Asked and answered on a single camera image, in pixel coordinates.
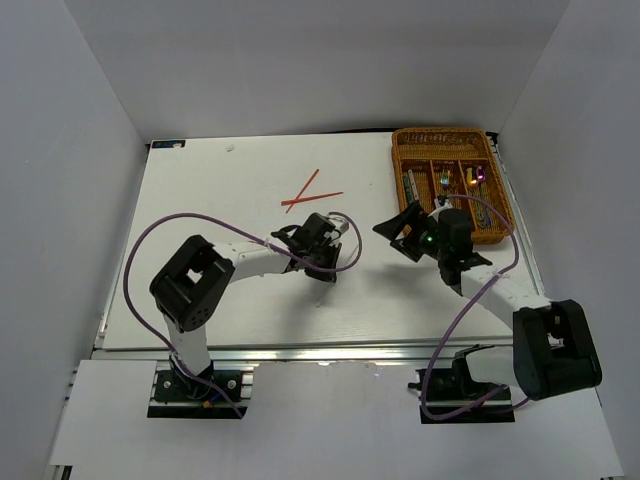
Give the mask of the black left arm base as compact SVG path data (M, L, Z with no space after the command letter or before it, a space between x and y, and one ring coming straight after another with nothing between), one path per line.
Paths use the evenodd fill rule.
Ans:
M154 376L147 417L151 419L239 420L248 409L245 382L247 374L241 370L213 370L208 382L220 392L170 367L161 368Z

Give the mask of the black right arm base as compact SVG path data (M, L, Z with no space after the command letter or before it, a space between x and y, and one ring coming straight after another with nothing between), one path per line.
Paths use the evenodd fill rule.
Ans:
M497 384L476 382L471 379L463 358L470 353L488 349L485 345L474 345L458 352L452 365L434 368L427 384L427 408L433 415L448 414L498 388ZM515 415L512 407L511 391L501 390L483 404L461 415L442 421L442 424L496 424L513 423Z

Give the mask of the purple iridescent spoon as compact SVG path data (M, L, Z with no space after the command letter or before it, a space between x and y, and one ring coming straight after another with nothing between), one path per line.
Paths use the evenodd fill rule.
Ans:
M484 166L477 165L476 166L476 186L478 189L478 195L484 202L483 204L484 217L485 217L484 222L486 224L486 227L490 228L492 226L492 218L491 218L491 211L488 208L489 197L488 197L486 188L484 186L486 180L487 180L487 175L486 175Z

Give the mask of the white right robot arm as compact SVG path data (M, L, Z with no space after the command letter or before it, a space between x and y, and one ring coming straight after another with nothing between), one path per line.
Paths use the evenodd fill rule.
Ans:
M373 230L412 261L436 260L445 285L510 328L509 348L478 345L455 355L450 383L459 396L472 399L507 385L539 401L601 384L582 306L533 294L495 269L475 251L466 211L445 205L428 214L414 202Z

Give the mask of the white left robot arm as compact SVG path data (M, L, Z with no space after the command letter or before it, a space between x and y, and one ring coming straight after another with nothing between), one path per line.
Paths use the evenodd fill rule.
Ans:
M286 245L283 253L255 241L214 245L200 235L189 237L149 287L175 349L172 363L180 370L176 382L180 391L199 399L210 390L213 366L205 323L230 284L300 270L333 283L340 237L348 229L344 219L314 213L300 227L283 227L271 234Z

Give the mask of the gold ornate rainbow spoon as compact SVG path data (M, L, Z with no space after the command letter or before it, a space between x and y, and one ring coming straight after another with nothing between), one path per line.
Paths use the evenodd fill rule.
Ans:
M465 182L467 185L467 189L469 190L469 193L473 197L481 199L478 195L478 189L476 186L476 166L467 167L465 169L464 178L465 178ZM476 218L480 228L487 228L484 222L485 217L484 217L483 203L480 203L479 206L477 207Z

